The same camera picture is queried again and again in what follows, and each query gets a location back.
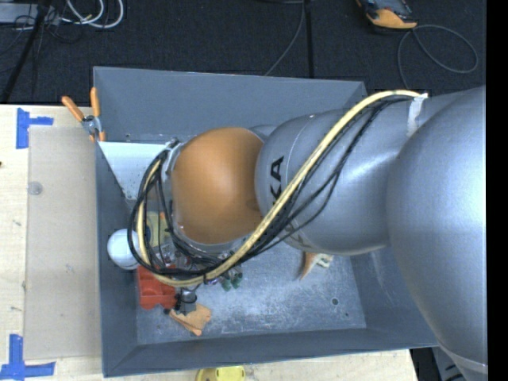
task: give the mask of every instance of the wooden block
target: wooden block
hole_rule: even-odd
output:
[[[199,303],[196,303],[196,310],[187,315],[177,314],[174,310],[169,315],[196,336],[201,336],[206,323],[212,318],[211,310]]]

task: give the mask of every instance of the red object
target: red object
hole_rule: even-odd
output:
[[[140,296],[140,306],[150,310],[157,305],[164,309],[171,309],[176,305],[176,290],[164,283],[161,283],[145,267],[137,268],[137,287]]]

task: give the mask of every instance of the wooden table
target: wooden table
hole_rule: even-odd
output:
[[[29,150],[16,149],[15,125],[18,106],[0,106],[0,364],[8,361],[9,335],[23,335],[25,309],[25,254],[27,231],[27,182]],[[77,126],[64,107],[23,106],[31,117],[54,117],[55,125]],[[84,108],[85,114],[91,110]],[[55,357],[52,379],[102,379],[101,358],[95,356]],[[330,381],[416,381],[407,350],[333,356],[311,360],[284,361],[245,366],[247,380]],[[135,380],[193,381],[196,371],[178,371],[160,375],[120,377]]]

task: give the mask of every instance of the white cable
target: white cable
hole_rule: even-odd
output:
[[[87,17],[83,17],[81,13],[72,5],[71,0],[65,0],[67,5],[69,6],[69,9],[71,9],[72,13],[79,19],[79,21],[73,21],[68,18],[62,17],[62,21],[71,22],[73,24],[77,25],[90,25],[97,21],[102,15],[104,14],[104,1],[98,0],[99,4],[101,5],[101,9],[99,10],[99,13],[94,18],[87,19]]]
[[[120,21],[124,17],[124,3],[122,0],[117,0],[117,1],[118,1],[118,5],[120,6],[120,14],[118,15],[117,20],[115,20],[111,24],[106,24],[106,25],[99,25],[99,24],[94,24],[94,23],[90,23],[88,25],[90,25],[91,27],[98,28],[98,29],[112,29],[116,25],[120,24]]]

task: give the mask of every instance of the gray bin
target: gray bin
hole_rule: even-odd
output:
[[[108,141],[164,143],[224,126],[279,125],[349,108],[361,82],[94,69]],[[137,304],[135,275],[109,259],[106,244],[127,226],[130,204],[96,146],[98,252],[104,376],[296,360],[437,345],[414,305],[390,248],[335,256],[328,270],[298,281],[302,253],[280,244],[244,264],[238,290],[202,286],[212,310],[201,337],[158,306]]]

